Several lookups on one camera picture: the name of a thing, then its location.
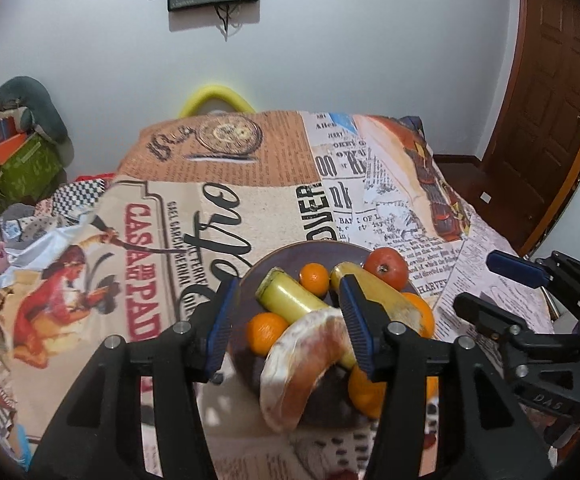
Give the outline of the yellow sugarcane piece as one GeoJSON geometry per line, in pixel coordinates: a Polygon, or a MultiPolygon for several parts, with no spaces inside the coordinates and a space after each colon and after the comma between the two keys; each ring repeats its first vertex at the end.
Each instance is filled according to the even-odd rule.
{"type": "Polygon", "coordinates": [[[421,312],[403,294],[356,263],[341,262],[332,269],[330,282],[337,294],[340,294],[340,281],[348,275],[356,278],[368,300],[384,307],[391,321],[403,322],[420,335],[424,333],[424,316],[421,312]]]}
{"type": "Polygon", "coordinates": [[[342,312],[328,306],[281,268],[263,278],[255,299],[267,313],[279,316],[288,327],[265,353],[271,370],[295,366],[308,358],[319,359],[319,367],[341,364],[348,370],[356,359],[342,312]]]}

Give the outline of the orange mandarin with stem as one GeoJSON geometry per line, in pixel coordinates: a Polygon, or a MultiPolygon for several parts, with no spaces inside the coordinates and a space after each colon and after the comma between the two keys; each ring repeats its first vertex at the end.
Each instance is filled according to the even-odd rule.
{"type": "Polygon", "coordinates": [[[412,292],[402,292],[402,295],[420,314],[418,334],[424,338],[431,339],[434,336],[435,320],[427,301],[412,292]]]}

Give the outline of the small orange mandarin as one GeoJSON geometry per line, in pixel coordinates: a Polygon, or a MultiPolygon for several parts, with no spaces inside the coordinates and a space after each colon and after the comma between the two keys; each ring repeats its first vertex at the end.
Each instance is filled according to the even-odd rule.
{"type": "Polygon", "coordinates": [[[278,314],[263,312],[255,315],[248,322],[246,329],[250,350],[257,356],[265,358],[288,327],[288,322],[278,314]]]}

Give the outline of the red tomato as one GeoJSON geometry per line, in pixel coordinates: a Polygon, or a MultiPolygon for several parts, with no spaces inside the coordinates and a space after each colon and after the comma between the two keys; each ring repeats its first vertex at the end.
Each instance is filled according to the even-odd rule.
{"type": "Polygon", "coordinates": [[[408,264],[390,247],[373,250],[364,263],[364,269],[397,290],[403,290],[408,283],[408,264]]]}

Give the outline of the tiny orange kumquat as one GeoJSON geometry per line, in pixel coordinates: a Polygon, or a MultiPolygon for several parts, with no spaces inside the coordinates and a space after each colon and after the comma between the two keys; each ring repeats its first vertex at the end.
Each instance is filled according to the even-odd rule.
{"type": "Polygon", "coordinates": [[[317,297],[325,297],[330,289],[328,270],[320,263],[307,263],[299,273],[300,284],[317,297]]]}

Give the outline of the large orange with sticker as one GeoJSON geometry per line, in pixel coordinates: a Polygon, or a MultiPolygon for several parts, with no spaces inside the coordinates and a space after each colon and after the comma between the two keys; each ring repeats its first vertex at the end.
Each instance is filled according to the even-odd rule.
{"type": "Polygon", "coordinates": [[[355,364],[348,375],[348,397],[357,411],[371,420],[378,420],[386,397],[386,383],[371,382],[355,364]]]}

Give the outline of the purple ceramic plate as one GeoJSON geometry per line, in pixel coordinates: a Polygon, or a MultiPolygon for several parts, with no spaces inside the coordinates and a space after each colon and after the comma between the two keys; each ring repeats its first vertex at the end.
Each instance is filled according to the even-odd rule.
{"type": "MultiPolygon", "coordinates": [[[[229,346],[229,355],[237,376],[250,391],[255,404],[261,412],[260,376],[265,358],[254,354],[247,341],[247,324],[255,315],[266,310],[255,299],[255,292],[265,275],[273,268],[281,268],[296,281],[299,281],[300,270],[311,262],[322,264],[329,273],[341,262],[356,263],[364,269],[364,263],[370,252],[353,244],[316,240],[302,242],[280,248],[261,259],[246,273],[240,283],[240,304],[237,308],[235,329],[229,346]]],[[[398,292],[416,294],[411,284],[407,283],[398,292]]],[[[330,307],[339,309],[338,294],[330,289],[324,300],[330,307]]],[[[304,413],[296,429],[357,429],[369,424],[370,419],[354,408],[348,397],[348,375],[351,369],[336,364],[326,371],[317,387],[308,398],[304,413]]]]}

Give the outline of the printed newspaper pattern tablecloth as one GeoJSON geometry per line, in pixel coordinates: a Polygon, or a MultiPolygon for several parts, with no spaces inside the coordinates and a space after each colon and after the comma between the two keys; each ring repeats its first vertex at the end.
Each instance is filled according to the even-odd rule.
{"type": "Polygon", "coordinates": [[[537,332],[540,292],[485,265],[508,242],[447,183],[418,117],[267,112],[144,130],[95,207],[19,252],[0,276],[0,444],[26,465],[104,338],[158,336],[284,246],[363,263],[390,247],[435,318],[467,325],[458,292],[491,299],[537,332]]]}

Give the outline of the checkered black white cloth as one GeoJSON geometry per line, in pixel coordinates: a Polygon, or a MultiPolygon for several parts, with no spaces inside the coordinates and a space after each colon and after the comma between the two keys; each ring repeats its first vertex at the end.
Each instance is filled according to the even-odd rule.
{"type": "Polygon", "coordinates": [[[104,179],[67,183],[52,194],[52,213],[55,216],[69,217],[72,214],[91,210],[106,189],[107,182],[104,179]]]}

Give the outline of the brown wooden door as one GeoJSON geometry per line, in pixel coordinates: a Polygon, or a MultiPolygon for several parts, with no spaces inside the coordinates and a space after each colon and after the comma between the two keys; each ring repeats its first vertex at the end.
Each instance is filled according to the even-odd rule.
{"type": "Polygon", "coordinates": [[[484,218],[529,252],[580,172],[580,3],[521,0],[508,88],[483,159],[484,218]]]}

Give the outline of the yellow chair back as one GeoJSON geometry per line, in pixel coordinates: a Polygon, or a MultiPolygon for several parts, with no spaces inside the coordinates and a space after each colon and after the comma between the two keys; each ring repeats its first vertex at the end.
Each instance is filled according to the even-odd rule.
{"type": "Polygon", "coordinates": [[[220,104],[220,113],[235,112],[251,114],[255,108],[238,92],[222,84],[205,84],[191,93],[180,108],[177,117],[197,116],[212,103],[220,104]]]}

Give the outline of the green storage box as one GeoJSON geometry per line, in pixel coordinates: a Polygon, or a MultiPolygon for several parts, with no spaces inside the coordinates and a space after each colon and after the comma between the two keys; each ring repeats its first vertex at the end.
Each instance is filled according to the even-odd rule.
{"type": "Polygon", "coordinates": [[[33,134],[0,165],[0,214],[13,204],[35,205],[51,196],[65,176],[55,148],[33,134]]]}

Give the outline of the grey neck pillow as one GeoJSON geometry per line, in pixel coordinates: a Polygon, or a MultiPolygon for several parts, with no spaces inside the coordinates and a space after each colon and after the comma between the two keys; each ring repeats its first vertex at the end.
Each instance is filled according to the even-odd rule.
{"type": "Polygon", "coordinates": [[[15,76],[0,86],[0,112],[23,108],[21,124],[34,128],[51,144],[60,145],[68,138],[64,124],[49,92],[30,76],[15,76]]]}

